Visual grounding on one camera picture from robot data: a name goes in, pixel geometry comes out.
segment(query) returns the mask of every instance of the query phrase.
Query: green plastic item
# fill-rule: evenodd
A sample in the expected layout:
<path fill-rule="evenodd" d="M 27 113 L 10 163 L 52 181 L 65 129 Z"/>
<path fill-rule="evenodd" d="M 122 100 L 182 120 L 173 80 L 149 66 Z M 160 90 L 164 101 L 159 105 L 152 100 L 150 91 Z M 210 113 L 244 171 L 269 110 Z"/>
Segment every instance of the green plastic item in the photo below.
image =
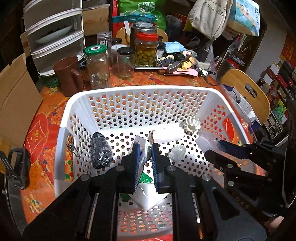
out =
<path fill-rule="evenodd" d="M 139 183 L 151 183 L 151 182 L 152 182 L 152 178 L 149 177 L 145 172 L 142 172 Z"/>
<path fill-rule="evenodd" d="M 126 193 L 120 193 L 119 195 L 122 198 L 123 202 L 128 202 L 131 199 L 131 197 Z"/>
<path fill-rule="evenodd" d="M 119 0 L 118 8 L 121 15 L 154 15 L 156 26 L 165 31 L 165 15 L 162 14 L 164 4 L 165 0 Z"/>
<path fill-rule="evenodd" d="M 277 108 L 274 110 L 274 116 L 276 117 L 277 120 L 280 120 L 284 115 L 284 108 L 279 105 Z"/>
<path fill-rule="evenodd" d="M 49 88 L 58 87 L 60 85 L 59 78 L 56 75 L 48 76 L 48 77 L 41 77 L 43 84 Z"/>
<path fill-rule="evenodd" d="M 107 50 L 106 45 L 96 44 L 96 45 L 87 47 L 84 52 L 87 56 L 89 56 L 89 55 L 104 53 L 106 52 L 106 50 Z"/>

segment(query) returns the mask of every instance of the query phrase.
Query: table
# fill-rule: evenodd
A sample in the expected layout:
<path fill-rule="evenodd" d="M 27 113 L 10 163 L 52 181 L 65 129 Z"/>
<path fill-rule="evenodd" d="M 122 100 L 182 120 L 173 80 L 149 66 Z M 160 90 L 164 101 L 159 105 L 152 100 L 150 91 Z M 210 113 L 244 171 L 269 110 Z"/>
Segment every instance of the table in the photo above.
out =
<path fill-rule="evenodd" d="M 208 81 L 214 83 L 211 78 L 208 78 Z M 111 75 L 110 84 L 111 87 L 133 85 L 210 87 L 222 92 L 230 103 L 229 96 L 221 86 L 211 86 L 200 77 L 163 76 L 153 72 L 135 72 L 130 79 L 119 79 Z M 30 185 L 25 190 L 20 190 L 11 183 L 6 183 L 12 216 L 20 233 L 23 232 L 28 223 L 55 200 L 54 157 L 59 125 L 69 98 L 64 97 L 58 87 L 44 87 L 40 94 L 43 97 L 43 102 L 36 112 L 24 144 L 31 155 Z M 249 141 L 252 142 L 246 123 L 240 118 L 233 105 L 232 108 L 241 121 Z M 68 180 L 73 180 L 73 168 L 71 166 L 71 159 L 73 158 L 71 155 L 71 153 L 67 153 L 65 163 L 65 178 Z M 172 235 L 158 237 L 158 240 L 172 240 Z"/>

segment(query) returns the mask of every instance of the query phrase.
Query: red poster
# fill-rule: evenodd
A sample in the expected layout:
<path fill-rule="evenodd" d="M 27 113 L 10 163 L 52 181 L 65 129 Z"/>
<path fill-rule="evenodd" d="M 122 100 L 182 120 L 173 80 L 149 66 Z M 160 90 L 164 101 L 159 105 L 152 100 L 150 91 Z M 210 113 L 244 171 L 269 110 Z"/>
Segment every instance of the red poster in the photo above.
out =
<path fill-rule="evenodd" d="M 296 40 L 287 34 L 286 41 L 279 57 L 282 61 L 288 61 L 293 68 L 296 67 Z"/>

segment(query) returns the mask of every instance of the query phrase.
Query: metal spring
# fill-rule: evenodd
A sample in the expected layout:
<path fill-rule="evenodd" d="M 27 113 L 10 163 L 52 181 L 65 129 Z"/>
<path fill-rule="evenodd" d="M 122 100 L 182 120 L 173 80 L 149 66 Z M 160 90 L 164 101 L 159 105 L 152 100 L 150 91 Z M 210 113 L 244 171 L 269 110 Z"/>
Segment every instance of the metal spring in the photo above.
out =
<path fill-rule="evenodd" d="M 69 133 L 68 135 L 68 142 L 70 142 L 70 144 L 67 145 L 68 150 L 73 153 L 75 156 L 77 156 L 77 154 L 74 152 L 76 151 L 78 153 L 78 150 L 76 149 L 75 145 L 74 145 L 74 141 L 73 141 L 73 136 Z"/>
<path fill-rule="evenodd" d="M 77 156 L 76 153 L 74 152 L 74 151 L 77 151 L 77 149 L 75 148 L 75 146 L 72 143 L 67 145 L 67 147 L 70 152 L 72 152 L 75 156 Z"/>

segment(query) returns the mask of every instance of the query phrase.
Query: green lid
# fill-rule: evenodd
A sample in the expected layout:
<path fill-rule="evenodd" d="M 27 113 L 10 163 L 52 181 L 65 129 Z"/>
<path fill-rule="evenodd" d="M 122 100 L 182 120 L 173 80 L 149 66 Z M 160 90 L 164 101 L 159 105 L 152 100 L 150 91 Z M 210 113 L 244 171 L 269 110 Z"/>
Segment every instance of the green lid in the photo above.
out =
<path fill-rule="evenodd" d="M 85 54 L 86 55 L 95 55 L 95 54 L 99 54 L 99 53 L 104 53 L 104 52 L 106 52 L 106 50 L 107 50 L 106 45 L 97 44 L 97 45 L 87 47 L 85 49 Z"/>

